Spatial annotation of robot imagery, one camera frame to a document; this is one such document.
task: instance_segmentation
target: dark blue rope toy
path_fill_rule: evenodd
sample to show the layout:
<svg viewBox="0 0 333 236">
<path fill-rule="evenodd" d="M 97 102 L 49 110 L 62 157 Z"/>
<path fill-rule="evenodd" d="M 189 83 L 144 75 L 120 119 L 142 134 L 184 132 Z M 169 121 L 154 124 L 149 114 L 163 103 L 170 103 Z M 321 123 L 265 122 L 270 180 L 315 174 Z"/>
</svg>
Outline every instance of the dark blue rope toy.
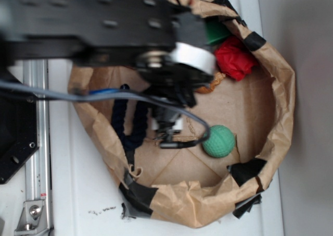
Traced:
<svg viewBox="0 0 333 236">
<path fill-rule="evenodd" d="M 127 84 L 124 84 L 120 89 L 130 89 Z M 133 119 L 133 130 L 130 135 L 124 134 L 124 122 L 128 100 L 119 99 L 114 101 L 111 125 L 117 133 L 125 151 L 125 155 L 129 164 L 134 166 L 135 149 L 142 145 L 146 137 L 147 113 L 148 108 L 146 103 L 137 102 Z"/>
</svg>

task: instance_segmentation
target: gray wall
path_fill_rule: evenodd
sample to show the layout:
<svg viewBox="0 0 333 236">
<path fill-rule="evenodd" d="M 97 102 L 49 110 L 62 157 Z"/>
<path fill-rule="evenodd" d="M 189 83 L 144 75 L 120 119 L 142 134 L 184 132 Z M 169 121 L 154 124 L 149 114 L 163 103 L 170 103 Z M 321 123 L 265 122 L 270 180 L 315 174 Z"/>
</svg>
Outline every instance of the gray wall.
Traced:
<svg viewBox="0 0 333 236">
<path fill-rule="evenodd" d="M 333 0 L 259 0 L 263 34 L 294 67 L 292 147 L 279 169 L 285 235 L 333 235 Z"/>
</svg>

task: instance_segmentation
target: cardboard bottom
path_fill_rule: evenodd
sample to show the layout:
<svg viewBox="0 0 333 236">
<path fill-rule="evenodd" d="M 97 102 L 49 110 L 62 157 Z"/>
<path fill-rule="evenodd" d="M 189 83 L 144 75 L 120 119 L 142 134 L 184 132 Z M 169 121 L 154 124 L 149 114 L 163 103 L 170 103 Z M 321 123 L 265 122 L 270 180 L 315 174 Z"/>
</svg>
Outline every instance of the cardboard bottom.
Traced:
<svg viewBox="0 0 333 236">
<path fill-rule="evenodd" d="M 181 150 L 163 150 L 148 128 L 144 144 L 136 150 L 135 166 L 140 168 L 139 184 L 177 184 L 199 181 L 202 187 L 218 184 L 228 173 L 227 166 L 244 163 L 262 149 L 274 123 L 275 100 L 272 79 L 260 68 L 242 81 L 224 79 L 212 93 L 196 94 L 198 105 L 190 111 L 210 126 L 224 125 L 236 136 L 237 146 L 224 158 L 213 158 L 202 145 Z M 184 127 L 175 140 L 193 140 L 204 133 L 200 124 L 184 117 Z"/>
</svg>

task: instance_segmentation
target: gray cable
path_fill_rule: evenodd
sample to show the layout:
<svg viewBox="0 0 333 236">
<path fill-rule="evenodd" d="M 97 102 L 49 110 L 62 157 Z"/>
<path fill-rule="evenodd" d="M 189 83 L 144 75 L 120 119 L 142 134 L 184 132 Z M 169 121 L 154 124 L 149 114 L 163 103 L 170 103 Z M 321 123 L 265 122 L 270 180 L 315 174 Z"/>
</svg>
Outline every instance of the gray cable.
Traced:
<svg viewBox="0 0 333 236">
<path fill-rule="evenodd" d="M 35 88 L 32 86 L 26 86 L 20 83 L 8 82 L 4 80 L 0 80 L 0 89 L 7 89 L 11 91 L 19 91 L 25 93 L 34 93 L 37 95 L 43 95 L 44 97 L 52 98 L 54 100 L 62 100 L 62 101 L 69 101 L 69 102 L 99 102 L 105 101 L 109 99 L 129 99 L 129 100 L 137 100 L 148 102 L 160 107 L 164 107 L 180 114 L 183 114 L 196 122 L 202 124 L 205 127 L 206 133 L 205 136 L 201 137 L 196 141 L 195 144 L 202 143 L 203 141 L 207 140 L 210 136 L 210 127 L 209 125 L 199 118 L 198 116 L 190 113 L 189 111 L 185 110 L 183 107 L 178 105 L 171 104 L 167 100 L 163 100 L 156 96 L 150 97 L 143 93 L 135 92 L 132 90 L 117 90 L 115 93 L 103 93 L 103 94 L 94 94 L 94 95 L 74 95 L 74 94 L 67 94 L 67 93 L 59 93 L 52 90 L 40 89 Z"/>
</svg>

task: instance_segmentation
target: black tape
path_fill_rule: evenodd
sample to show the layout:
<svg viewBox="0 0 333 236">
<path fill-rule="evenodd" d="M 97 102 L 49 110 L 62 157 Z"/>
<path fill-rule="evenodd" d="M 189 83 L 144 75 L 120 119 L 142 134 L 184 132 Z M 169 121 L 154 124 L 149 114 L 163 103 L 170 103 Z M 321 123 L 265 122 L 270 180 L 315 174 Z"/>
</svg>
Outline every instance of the black tape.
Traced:
<svg viewBox="0 0 333 236">
<path fill-rule="evenodd" d="M 124 204 L 127 208 L 127 217 L 150 218 L 153 210 L 150 209 L 150 203 L 155 196 L 158 188 L 148 188 L 136 183 L 130 173 L 126 171 L 124 182 L 129 187 L 120 183 L 119 190 L 123 195 Z"/>
<path fill-rule="evenodd" d="M 218 4 L 221 6 L 226 6 L 230 9 L 232 9 L 236 14 L 238 14 L 238 12 L 234 9 L 234 7 L 231 5 L 229 0 L 214 0 L 214 1 L 212 1 L 212 3 Z"/>
<path fill-rule="evenodd" d="M 225 7 L 229 8 L 229 9 L 233 10 L 236 14 L 238 14 L 238 12 L 231 5 L 231 3 L 229 2 L 229 0 L 214 0 L 214 1 L 212 1 L 212 3 L 218 4 L 218 5 L 221 5 L 221 6 L 225 6 Z M 237 17 L 235 17 L 235 18 L 230 18 L 230 17 L 226 18 L 226 17 L 224 17 L 224 21 L 233 20 L 233 19 L 236 19 L 236 21 L 239 24 L 242 24 L 244 27 L 247 26 L 246 22 L 244 20 L 242 20 L 242 18 L 239 15 Z"/>
<path fill-rule="evenodd" d="M 266 40 L 255 32 L 250 33 L 244 39 L 244 45 L 249 49 L 249 51 L 256 51 L 265 45 L 265 43 Z"/>
<path fill-rule="evenodd" d="M 246 212 L 250 212 L 251 208 L 255 204 L 261 203 L 261 195 L 258 193 L 255 196 L 248 198 L 245 201 L 236 204 L 236 209 L 233 211 L 233 215 L 240 219 Z"/>
<path fill-rule="evenodd" d="M 227 169 L 237 184 L 241 186 L 249 179 L 256 177 L 266 163 L 267 161 L 263 159 L 254 158 L 246 163 L 237 163 L 228 166 Z"/>
</svg>

